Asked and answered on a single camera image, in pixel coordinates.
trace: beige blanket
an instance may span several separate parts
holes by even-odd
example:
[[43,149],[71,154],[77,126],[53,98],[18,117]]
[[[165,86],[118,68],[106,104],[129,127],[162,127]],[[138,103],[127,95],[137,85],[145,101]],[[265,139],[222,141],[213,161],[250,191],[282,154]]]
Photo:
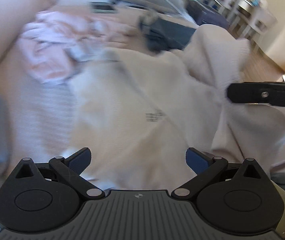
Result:
[[285,143],[285,115],[225,97],[248,53],[247,40],[213,25],[199,27],[176,54],[107,50],[70,81],[78,108],[63,155],[89,147],[83,176],[102,189],[171,192],[194,176],[188,147],[230,162],[253,157],[268,172]]

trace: screw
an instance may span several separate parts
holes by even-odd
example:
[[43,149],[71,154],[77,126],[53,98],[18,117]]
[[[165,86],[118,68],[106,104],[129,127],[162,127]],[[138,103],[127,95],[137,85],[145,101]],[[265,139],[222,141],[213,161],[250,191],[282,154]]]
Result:
[[98,189],[98,188],[91,188],[89,190],[86,191],[86,194],[90,197],[98,197],[102,194],[103,192]]
[[269,96],[269,93],[268,92],[262,92],[261,93],[261,97],[262,98],[267,98]]
[[186,188],[178,188],[174,191],[177,196],[186,197],[190,194],[190,191]]

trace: ribbed gray plate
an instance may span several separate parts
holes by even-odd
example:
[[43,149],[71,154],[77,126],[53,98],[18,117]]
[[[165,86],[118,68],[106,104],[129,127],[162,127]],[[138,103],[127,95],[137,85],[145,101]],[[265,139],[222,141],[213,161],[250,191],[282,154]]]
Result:
[[276,233],[231,236],[204,223],[186,201],[166,191],[111,191],[102,200],[88,201],[70,223],[56,230],[27,235],[8,230],[0,240],[279,240]]

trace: blue gripper pad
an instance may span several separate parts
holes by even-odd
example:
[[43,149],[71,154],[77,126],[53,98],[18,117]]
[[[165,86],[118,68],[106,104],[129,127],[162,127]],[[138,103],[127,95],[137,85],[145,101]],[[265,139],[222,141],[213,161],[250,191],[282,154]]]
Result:
[[186,163],[196,174],[200,174],[213,164],[213,160],[195,148],[189,148],[186,152]]

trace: pink blanket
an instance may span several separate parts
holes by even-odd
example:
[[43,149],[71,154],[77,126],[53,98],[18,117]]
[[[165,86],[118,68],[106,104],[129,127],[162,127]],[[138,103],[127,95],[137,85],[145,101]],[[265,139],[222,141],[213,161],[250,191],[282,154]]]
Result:
[[42,11],[24,26],[18,40],[26,71],[41,83],[61,84],[104,47],[125,48],[135,28],[115,17]]

